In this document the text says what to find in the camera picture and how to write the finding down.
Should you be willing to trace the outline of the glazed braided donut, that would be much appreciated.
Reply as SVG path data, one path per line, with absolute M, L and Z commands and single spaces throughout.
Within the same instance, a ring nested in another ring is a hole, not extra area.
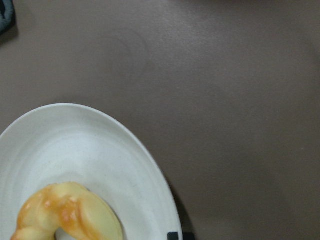
M 122 240 L 112 208 L 76 182 L 55 183 L 34 193 L 19 211 L 13 240 L 53 240 L 58 229 L 76 240 Z

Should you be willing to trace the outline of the folded grey cloth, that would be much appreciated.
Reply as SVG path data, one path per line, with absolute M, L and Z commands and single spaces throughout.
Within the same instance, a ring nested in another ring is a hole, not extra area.
M 0 34 L 2 35 L 16 23 L 16 11 L 12 0 L 0 0 Z

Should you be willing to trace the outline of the white round plate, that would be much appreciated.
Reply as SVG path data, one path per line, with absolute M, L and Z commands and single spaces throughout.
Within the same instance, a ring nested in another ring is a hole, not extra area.
M 71 103 L 36 108 L 0 136 L 0 237 L 11 238 L 25 201 L 47 185 L 77 182 L 104 199 L 127 240 L 181 240 L 170 187 L 121 123 Z

